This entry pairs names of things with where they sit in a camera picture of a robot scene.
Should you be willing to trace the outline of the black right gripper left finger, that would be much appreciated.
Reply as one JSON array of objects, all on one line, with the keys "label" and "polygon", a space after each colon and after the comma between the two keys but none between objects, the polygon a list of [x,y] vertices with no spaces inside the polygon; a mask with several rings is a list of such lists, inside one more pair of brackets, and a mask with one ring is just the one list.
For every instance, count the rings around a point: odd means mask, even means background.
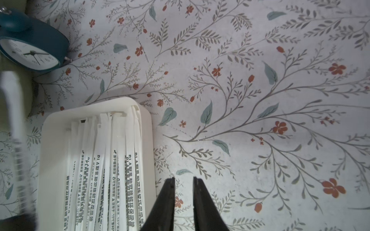
[{"label": "black right gripper left finger", "polygon": [[166,179],[140,231],[173,231],[175,178]]}]

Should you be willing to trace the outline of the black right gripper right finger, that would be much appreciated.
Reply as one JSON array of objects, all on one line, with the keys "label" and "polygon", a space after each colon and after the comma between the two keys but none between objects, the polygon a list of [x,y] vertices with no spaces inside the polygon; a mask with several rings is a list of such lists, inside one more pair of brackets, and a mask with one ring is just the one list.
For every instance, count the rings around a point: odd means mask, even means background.
[{"label": "black right gripper right finger", "polygon": [[193,178],[193,212],[196,231],[228,231],[202,179]]}]

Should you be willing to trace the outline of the straw PLA label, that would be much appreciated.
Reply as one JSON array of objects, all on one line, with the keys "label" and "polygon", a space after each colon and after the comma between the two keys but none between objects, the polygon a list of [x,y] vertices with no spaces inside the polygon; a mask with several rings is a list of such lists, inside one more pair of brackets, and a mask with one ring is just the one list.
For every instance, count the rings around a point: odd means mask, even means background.
[{"label": "straw PLA label", "polygon": [[96,139],[93,150],[93,169],[91,178],[91,187],[89,190],[89,210],[87,217],[87,231],[95,230],[95,220],[98,208],[99,188],[101,183],[101,164],[105,154],[106,128],[108,124],[107,114],[100,114],[97,123]]}]

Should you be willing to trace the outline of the straw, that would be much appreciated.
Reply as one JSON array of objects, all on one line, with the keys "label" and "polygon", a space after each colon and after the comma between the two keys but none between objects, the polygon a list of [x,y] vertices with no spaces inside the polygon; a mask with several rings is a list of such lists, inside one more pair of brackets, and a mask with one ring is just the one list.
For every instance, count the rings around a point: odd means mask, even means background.
[{"label": "straw", "polygon": [[1,73],[1,90],[7,104],[13,142],[15,185],[20,205],[18,216],[7,218],[1,223],[9,231],[35,231],[37,229],[37,216],[29,177],[23,93],[15,72],[3,71]]},{"label": "straw", "polygon": [[66,151],[66,194],[64,211],[64,231],[72,231],[72,212],[73,185],[75,172],[75,141],[78,135],[78,122],[72,122],[70,128],[66,130],[65,151]]},{"label": "straw", "polygon": [[145,220],[143,166],[142,166],[142,136],[137,110],[132,106],[134,116],[134,142],[135,142],[135,171],[136,171],[136,194],[138,210],[138,230],[141,230]]},{"label": "straw", "polygon": [[136,231],[136,212],[135,212],[135,154],[134,154],[134,115],[132,108],[127,110],[125,120],[125,139],[126,139],[126,204],[128,231]]}]

